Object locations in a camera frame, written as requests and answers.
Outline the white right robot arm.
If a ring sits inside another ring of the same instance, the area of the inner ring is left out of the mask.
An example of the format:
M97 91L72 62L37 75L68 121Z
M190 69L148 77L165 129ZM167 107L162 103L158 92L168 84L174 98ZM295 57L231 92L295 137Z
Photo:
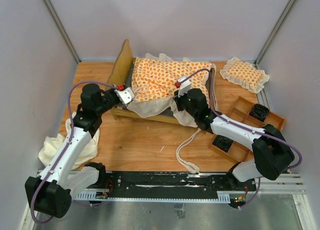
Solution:
M178 111L191 115L201 130L227 137L252 151L253 159L239 162L230 169L226 178L230 189L238 190L245 181L259 177L274 181L294 161L295 156L279 129L271 125L252 127L211 110L198 88L184 94L177 90L173 99Z

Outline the duck print bed cover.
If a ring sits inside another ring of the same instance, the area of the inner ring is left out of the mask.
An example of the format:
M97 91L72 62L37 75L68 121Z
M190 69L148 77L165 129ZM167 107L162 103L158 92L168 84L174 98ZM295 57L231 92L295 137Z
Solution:
M194 119L185 111L178 111L173 100L176 91L175 83L183 76L190 76L197 70L201 72L190 79L192 88L199 88L209 97L207 89L209 71L216 73L216 66L210 62L194 62L188 58L174 61L165 54L155 57L149 53L144 58L137 58L131 75L131 88L135 99L127 109L142 118L160 115L165 110L170 110L173 116L183 126L196 127Z

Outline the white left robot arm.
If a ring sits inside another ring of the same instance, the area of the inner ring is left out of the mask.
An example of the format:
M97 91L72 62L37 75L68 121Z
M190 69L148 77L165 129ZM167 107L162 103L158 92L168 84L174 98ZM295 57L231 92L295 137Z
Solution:
M118 87L101 82L84 81L81 102L76 114L70 115L70 132L56 155L37 177L29 177L25 191L32 220L43 225L53 218L62 218L73 199L87 187L105 187L106 168L101 163L90 162L72 177L69 173L80 153L94 137L102 124L102 115L120 103Z

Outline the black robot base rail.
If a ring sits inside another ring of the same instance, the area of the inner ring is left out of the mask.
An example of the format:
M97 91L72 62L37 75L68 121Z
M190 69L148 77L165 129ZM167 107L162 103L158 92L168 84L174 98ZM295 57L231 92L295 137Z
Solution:
M77 190L76 201L168 203L229 203L231 199L260 194L303 195L298 174L281 174L275 181L250 179L232 186L225 172L107 171L105 181Z

